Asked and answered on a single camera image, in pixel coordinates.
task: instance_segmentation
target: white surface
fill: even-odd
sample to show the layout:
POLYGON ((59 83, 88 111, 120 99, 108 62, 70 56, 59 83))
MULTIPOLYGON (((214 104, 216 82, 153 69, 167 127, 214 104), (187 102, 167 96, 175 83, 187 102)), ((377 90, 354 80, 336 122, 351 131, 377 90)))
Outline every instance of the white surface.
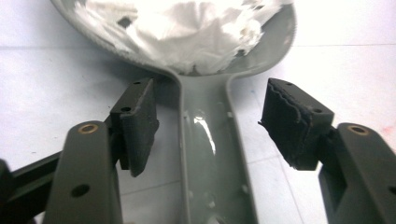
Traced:
MULTIPOLYGON (((290 53, 232 86, 261 223, 326 223, 318 172, 291 170, 257 124, 268 77, 315 96, 335 112, 334 125, 369 126, 396 148, 396 3, 295 6, 290 53)), ((0 158, 16 170, 60 150, 72 126, 105 119, 128 83, 145 74, 91 45, 49 1, 4 1, 0 11, 0 158)), ((175 223, 180 216, 177 87, 158 82, 161 126, 147 170, 138 178, 120 172, 125 222, 175 223)))

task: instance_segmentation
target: white filling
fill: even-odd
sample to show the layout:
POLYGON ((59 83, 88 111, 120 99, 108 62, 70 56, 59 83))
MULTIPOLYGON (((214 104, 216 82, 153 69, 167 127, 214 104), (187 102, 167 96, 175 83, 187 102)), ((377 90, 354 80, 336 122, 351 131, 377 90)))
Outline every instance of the white filling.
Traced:
POLYGON ((290 0, 87 0, 75 11, 139 62, 211 75, 240 50, 248 54, 262 37, 261 26, 285 3, 290 0))

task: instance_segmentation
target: screw hole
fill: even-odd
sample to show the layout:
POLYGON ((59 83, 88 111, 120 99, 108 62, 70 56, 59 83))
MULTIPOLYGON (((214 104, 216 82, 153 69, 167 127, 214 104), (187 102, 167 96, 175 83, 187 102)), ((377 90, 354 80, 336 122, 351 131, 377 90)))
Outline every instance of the screw hole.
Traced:
POLYGON ((132 21, 129 20, 129 18, 127 18, 127 17, 123 17, 121 20, 119 20, 117 22, 117 24, 124 29, 126 29, 129 25, 131 25, 131 23, 132 23, 132 21))
POLYGON ((90 186, 88 185, 79 185, 72 189, 71 195, 73 198, 79 198, 90 191, 90 186))
POLYGON ((389 190, 392 194, 396 195, 396 187, 395 186, 390 186, 389 190))
POLYGON ((98 130, 98 126, 96 124, 86 124, 81 126, 78 129, 79 133, 86 134, 86 133, 94 133, 98 130))
POLYGON ((123 107, 123 108, 121 109, 121 111, 122 111, 122 112, 131 111, 131 107, 123 107))
POLYGON ((369 134, 369 131, 367 131, 367 129, 360 127, 360 126, 351 125, 351 126, 348 126, 348 129, 358 135, 369 134))

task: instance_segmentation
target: dark gray bracket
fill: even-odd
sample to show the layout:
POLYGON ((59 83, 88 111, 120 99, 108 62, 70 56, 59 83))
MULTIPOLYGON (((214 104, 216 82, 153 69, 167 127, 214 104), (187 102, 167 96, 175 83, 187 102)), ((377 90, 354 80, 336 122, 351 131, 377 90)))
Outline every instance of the dark gray bracket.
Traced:
POLYGON ((0 160, 0 223, 28 223, 46 207, 46 223, 120 223, 115 164, 144 171, 159 126, 153 89, 152 78, 133 83, 106 122, 73 128, 62 152, 12 173, 0 160))
POLYGON ((290 166, 319 174, 331 224, 396 223, 396 156, 375 131, 332 127, 333 112, 292 83, 268 80, 262 120, 290 166))

